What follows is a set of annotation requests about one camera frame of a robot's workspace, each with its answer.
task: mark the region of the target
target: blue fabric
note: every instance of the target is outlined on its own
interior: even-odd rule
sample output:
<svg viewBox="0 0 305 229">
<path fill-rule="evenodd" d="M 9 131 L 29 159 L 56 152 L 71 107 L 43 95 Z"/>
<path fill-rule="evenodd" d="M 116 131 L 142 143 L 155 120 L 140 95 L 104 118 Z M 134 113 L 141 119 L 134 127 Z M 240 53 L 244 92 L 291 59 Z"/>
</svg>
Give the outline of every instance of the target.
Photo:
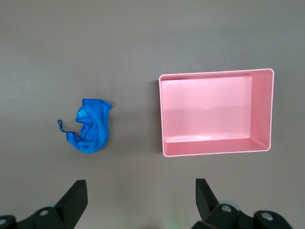
<svg viewBox="0 0 305 229">
<path fill-rule="evenodd" d="M 67 141 L 79 151 L 91 154 L 101 150 L 109 137 L 108 115 L 112 105 L 100 99 L 83 99 L 76 121 L 83 123 L 80 134 L 65 131 L 62 120 L 58 120 L 60 130 L 67 135 Z"/>
</svg>

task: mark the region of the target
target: pink container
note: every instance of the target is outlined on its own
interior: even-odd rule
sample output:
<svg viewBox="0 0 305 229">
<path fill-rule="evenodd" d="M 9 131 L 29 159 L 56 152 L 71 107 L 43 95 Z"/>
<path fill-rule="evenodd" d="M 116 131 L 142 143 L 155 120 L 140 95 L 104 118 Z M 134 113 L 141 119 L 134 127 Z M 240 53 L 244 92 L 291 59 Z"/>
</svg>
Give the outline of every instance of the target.
<svg viewBox="0 0 305 229">
<path fill-rule="evenodd" d="M 159 78 L 164 156 L 268 151 L 274 71 Z"/>
</svg>

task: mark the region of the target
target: gray background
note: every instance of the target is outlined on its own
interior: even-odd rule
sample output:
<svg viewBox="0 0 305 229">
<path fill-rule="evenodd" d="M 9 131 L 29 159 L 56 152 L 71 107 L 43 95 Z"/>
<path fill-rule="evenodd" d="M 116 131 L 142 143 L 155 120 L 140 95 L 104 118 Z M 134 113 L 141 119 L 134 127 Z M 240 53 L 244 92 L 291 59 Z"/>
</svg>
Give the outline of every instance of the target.
<svg viewBox="0 0 305 229">
<path fill-rule="evenodd" d="M 0 215 L 22 220 L 86 179 L 77 229 L 188 229 L 195 179 L 252 215 L 295 228 L 305 209 L 305 1 L 0 1 Z M 273 68 L 269 152 L 165 158 L 164 73 Z M 82 98 L 113 104 L 111 136 L 85 155 L 70 130 Z"/>
</svg>

